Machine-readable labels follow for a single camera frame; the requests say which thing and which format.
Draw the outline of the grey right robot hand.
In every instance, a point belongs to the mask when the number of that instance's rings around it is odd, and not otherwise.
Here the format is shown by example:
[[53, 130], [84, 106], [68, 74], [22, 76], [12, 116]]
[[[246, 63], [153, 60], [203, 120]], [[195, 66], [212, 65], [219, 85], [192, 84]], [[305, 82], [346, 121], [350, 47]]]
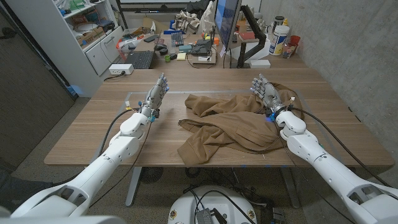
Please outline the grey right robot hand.
[[250, 90], [262, 100], [269, 117], [276, 119], [281, 112], [286, 111], [278, 91], [262, 74], [253, 78]]

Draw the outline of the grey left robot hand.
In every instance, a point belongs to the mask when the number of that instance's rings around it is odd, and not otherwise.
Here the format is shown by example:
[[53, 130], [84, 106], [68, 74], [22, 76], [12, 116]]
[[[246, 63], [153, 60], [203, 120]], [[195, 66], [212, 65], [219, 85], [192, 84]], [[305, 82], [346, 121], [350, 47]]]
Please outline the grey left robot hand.
[[161, 73], [155, 85], [147, 92], [144, 98], [141, 106], [141, 114], [148, 118], [151, 117], [152, 112], [160, 108], [162, 100], [168, 90], [167, 78], [164, 73]]

